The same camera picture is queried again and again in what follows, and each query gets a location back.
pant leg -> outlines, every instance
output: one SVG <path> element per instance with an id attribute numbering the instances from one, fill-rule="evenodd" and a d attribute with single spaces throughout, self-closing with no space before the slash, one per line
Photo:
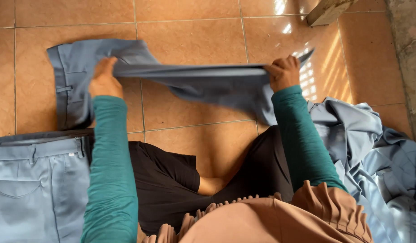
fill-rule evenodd
<path id="1" fill-rule="evenodd" d="M 214 202 L 238 197 L 267 197 L 280 192 L 283 201 L 292 200 L 293 189 L 277 125 L 271 126 L 253 142 L 238 173 L 214 195 Z"/>
<path id="2" fill-rule="evenodd" d="M 195 215 L 213 202 L 212 197 L 197 193 L 200 176 L 195 156 L 165 152 L 142 142 L 129 142 L 129 149 L 139 224 L 145 234 L 157 234 L 162 224 L 179 231 L 186 213 Z"/>

green sleeve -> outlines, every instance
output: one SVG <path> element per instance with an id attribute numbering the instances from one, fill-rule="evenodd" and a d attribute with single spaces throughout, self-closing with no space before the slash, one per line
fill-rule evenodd
<path id="1" fill-rule="evenodd" d="M 135 243 L 138 201 L 127 139 L 127 105 L 93 99 L 95 143 L 81 243 Z"/>
<path id="2" fill-rule="evenodd" d="M 309 180 L 312 186 L 326 182 L 328 187 L 338 187 L 347 192 L 301 93 L 301 87 L 294 85 L 276 92 L 271 98 L 293 191 L 302 187 L 304 180 Z"/>

wooden post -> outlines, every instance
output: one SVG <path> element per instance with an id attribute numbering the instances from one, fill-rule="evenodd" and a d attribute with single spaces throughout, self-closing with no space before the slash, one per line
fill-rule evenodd
<path id="1" fill-rule="evenodd" d="M 358 0 L 322 0 L 307 15 L 309 26 L 329 25 Z"/>

hand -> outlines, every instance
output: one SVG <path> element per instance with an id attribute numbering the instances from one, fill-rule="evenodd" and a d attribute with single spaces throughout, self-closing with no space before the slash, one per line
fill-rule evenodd
<path id="1" fill-rule="evenodd" d="M 114 96 L 124 98 L 122 86 L 113 77 L 113 65 L 118 59 L 116 57 L 103 58 L 95 67 L 94 76 L 89 84 L 89 93 L 91 97 L 96 96 Z"/>
<path id="2" fill-rule="evenodd" d="M 270 73 L 269 83 L 274 93 L 300 84 L 300 60 L 296 57 L 278 58 L 264 69 Z"/>

pocket flap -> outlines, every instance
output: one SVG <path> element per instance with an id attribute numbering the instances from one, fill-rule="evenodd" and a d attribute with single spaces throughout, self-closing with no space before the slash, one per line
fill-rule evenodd
<path id="1" fill-rule="evenodd" d="M 0 194 L 12 198 L 20 198 L 36 190 L 40 181 L 6 181 L 0 180 Z"/>

